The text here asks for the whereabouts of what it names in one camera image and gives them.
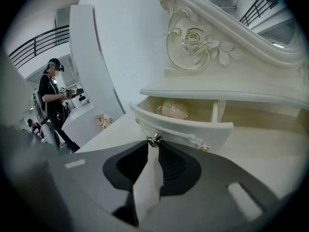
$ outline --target black pants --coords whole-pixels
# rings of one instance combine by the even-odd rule
[[[62,139],[68,144],[68,146],[71,148],[72,151],[76,152],[77,150],[80,149],[79,146],[75,142],[73,142],[62,129],[58,129],[57,132],[62,137]]]

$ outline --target open drawer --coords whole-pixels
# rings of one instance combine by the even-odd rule
[[[161,114],[166,101],[179,102],[187,108],[188,117],[177,119]],[[158,132],[166,141],[196,149],[217,152],[233,129],[233,123],[220,123],[225,101],[147,97],[130,105],[136,121],[147,135]]]

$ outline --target gray object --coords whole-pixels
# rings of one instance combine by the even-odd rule
[[[217,232],[241,229],[251,223],[246,221],[226,189],[234,182],[240,182],[263,209],[264,214],[257,219],[259,226],[265,222],[263,216],[269,215],[268,211],[279,203],[264,184],[233,162],[160,141],[160,147],[163,145],[178,156],[187,154],[194,158],[201,167],[200,176],[185,194],[162,196],[140,227],[133,227],[111,215],[124,205],[129,191],[115,189],[102,168],[107,159],[140,142],[60,157],[53,145],[40,144],[29,133],[4,127],[0,127],[0,131],[0,160],[5,175],[32,212],[55,231]],[[10,135],[19,140],[11,140]],[[84,160],[85,164],[65,167],[66,163],[79,160]]]

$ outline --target black railing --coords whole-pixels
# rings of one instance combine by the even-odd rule
[[[18,69],[35,56],[57,45],[68,42],[69,38],[69,26],[62,26],[49,30],[45,33],[41,33],[31,40],[28,40],[26,43],[14,50],[9,56],[13,64]]]
[[[272,9],[282,0],[256,0],[247,13],[240,19],[240,22],[246,26],[249,26],[255,19],[261,17],[261,15],[268,9]]]

